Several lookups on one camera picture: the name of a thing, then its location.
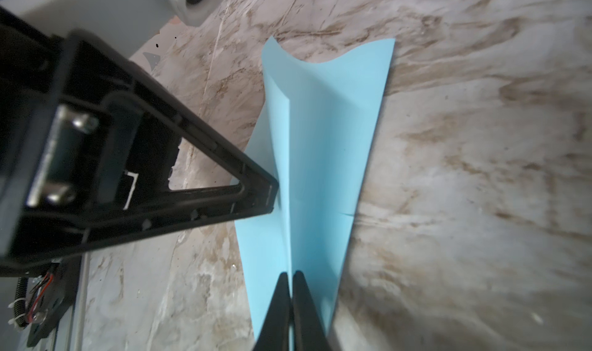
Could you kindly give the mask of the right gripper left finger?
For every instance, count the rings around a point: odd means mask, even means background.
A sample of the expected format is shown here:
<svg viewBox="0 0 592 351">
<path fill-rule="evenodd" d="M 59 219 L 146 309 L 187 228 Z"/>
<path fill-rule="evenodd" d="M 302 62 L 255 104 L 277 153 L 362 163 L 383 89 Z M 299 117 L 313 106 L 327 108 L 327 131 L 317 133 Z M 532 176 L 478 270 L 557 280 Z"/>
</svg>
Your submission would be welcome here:
<svg viewBox="0 0 592 351">
<path fill-rule="evenodd" d="M 253 351 L 288 351 L 291 296 L 288 274 L 279 275 L 270 306 Z"/>
</svg>

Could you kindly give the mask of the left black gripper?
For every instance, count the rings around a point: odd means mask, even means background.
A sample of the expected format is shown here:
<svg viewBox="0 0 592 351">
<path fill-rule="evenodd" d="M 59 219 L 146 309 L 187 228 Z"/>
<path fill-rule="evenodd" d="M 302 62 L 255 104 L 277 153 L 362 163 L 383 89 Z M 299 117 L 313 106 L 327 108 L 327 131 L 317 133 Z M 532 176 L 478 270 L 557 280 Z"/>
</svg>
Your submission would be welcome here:
<svg viewBox="0 0 592 351">
<path fill-rule="evenodd" d="M 1 275 L 268 214 L 277 180 L 83 31 L 1 11 Z"/>
</svg>

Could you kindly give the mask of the light blue paper sheet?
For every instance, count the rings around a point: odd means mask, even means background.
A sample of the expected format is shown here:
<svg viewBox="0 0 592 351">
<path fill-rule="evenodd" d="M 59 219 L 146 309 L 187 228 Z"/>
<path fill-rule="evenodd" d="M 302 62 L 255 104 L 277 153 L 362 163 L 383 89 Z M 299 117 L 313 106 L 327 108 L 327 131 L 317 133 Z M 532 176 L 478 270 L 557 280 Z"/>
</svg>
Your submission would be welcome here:
<svg viewBox="0 0 592 351">
<path fill-rule="evenodd" d="M 396 42 L 381 39 L 314 64 L 269 39 L 265 105 L 246 154 L 277 178 L 270 214 L 235 223 L 257 342 L 278 277 L 302 271 L 325 336 L 331 327 L 354 217 Z"/>
</svg>

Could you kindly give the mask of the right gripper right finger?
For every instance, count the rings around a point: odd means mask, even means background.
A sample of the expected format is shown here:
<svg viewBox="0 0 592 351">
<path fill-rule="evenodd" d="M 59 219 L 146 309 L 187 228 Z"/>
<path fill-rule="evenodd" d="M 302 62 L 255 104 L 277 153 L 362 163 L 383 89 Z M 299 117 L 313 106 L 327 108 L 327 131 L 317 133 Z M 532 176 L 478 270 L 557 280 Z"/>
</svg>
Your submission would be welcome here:
<svg viewBox="0 0 592 351">
<path fill-rule="evenodd" d="M 293 275 L 292 310 L 294 317 L 294 349 L 297 351 L 330 351 L 319 315 L 305 275 Z"/>
</svg>

